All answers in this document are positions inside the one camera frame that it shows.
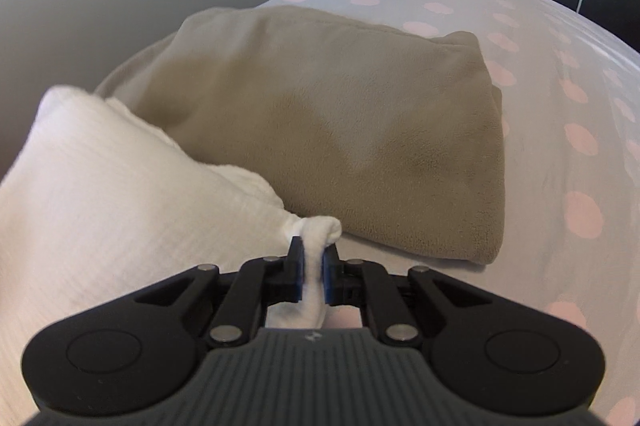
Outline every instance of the mattress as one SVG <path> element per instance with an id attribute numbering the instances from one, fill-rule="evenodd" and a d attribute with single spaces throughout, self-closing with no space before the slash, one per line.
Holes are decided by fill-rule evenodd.
<path id="1" fill-rule="evenodd" d="M 456 30 L 478 37 L 503 94 L 506 215 L 498 258 L 489 266 L 426 259 L 353 236 L 339 240 L 338 252 L 396 274 L 429 265 L 585 328 L 607 359 L 592 409 L 612 425 L 632 425 L 640 415 L 640 55 L 551 0 L 265 5 L 282 4 L 424 37 Z M 98 92 L 130 104 L 143 86 L 119 84 L 115 73 Z M 326 326 L 359 326 L 359 317 L 339 309 Z"/>

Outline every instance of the bed sheet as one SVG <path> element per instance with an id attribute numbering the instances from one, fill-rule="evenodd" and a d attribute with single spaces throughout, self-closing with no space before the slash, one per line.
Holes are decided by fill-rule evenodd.
<path id="1" fill-rule="evenodd" d="M 272 0 L 424 37 L 468 30 L 503 94 L 504 243 L 494 264 L 425 260 L 354 237 L 343 258 L 424 263 L 584 327 L 606 377 L 593 411 L 640 416 L 640 56 L 551 0 Z M 354 313 L 334 325 L 354 324 Z"/>

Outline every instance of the brown blanket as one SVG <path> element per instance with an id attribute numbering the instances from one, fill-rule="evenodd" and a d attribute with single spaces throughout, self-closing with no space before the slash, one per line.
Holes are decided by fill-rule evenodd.
<path id="1" fill-rule="evenodd" d="M 421 255 L 495 259 L 501 96 L 474 35 L 211 9 L 136 73 L 137 115 L 198 161 L 260 173 L 288 211 Z"/>

